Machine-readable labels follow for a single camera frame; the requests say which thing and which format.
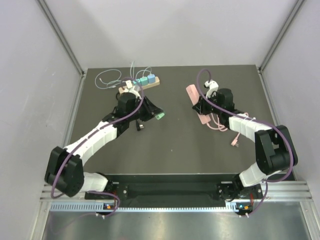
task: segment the white wall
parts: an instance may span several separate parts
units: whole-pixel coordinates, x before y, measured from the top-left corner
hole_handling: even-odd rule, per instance
[[[296,0],[46,0],[83,68],[260,65]]]
[[[80,76],[35,0],[0,1],[0,239],[26,240]]]
[[[264,71],[282,124],[320,212],[320,1],[307,0]]]

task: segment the pink power strip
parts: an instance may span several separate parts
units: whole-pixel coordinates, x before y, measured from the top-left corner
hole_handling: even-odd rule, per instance
[[[188,93],[189,98],[191,99],[192,105],[193,106],[196,105],[197,102],[199,101],[199,96],[200,96],[196,86],[194,84],[187,86],[186,92]],[[209,115],[199,115],[198,114],[198,117],[199,117],[202,124],[207,124],[211,121]]]

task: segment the beige power strip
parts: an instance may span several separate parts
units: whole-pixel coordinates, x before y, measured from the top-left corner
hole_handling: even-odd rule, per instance
[[[149,88],[152,88],[152,87],[155,87],[155,86],[158,86],[160,84],[160,79],[159,77],[155,77],[155,82],[153,83],[150,83],[148,85],[145,85],[145,86],[142,86],[142,89],[145,90],[145,89],[149,89]],[[123,88],[122,87],[119,87],[119,93],[122,94],[124,92],[124,89],[127,89],[127,86],[124,86]]]

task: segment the white panel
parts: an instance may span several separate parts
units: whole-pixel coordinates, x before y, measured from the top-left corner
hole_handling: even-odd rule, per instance
[[[320,1],[307,0],[264,71],[281,124],[297,150],[297,174],[320,211]]]
[[[31,232],[80,76],[35,0],[0,1],[0,235]]]
[[[261,64],[296,0],[46,0],[83,68]]]

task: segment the pink power cord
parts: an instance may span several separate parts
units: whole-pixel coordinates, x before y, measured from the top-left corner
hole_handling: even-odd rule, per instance
[[[211,117],[212,117],[212,120],[214,121],[214,123],[216,124],[217,127],[213,127],[213,126],[210,126],[209,122],[206,123],[206,125],[212,129],[212,130],[219,130],[220,132],[225,132],[228,130],[228,128],[226,128],[224,125],[220,124],[220,121],[219,121],[219,117],[217,117],[217,120],[215,119],[215,116],[213,115],[213,113],[210,114]],[[240,133],[238,133],[236,135],[236,137],[233,139],[233,141],[231,142],[231,146],[233,147],[239,147],[239,144],[238,144],[238,138],[240,136]]]

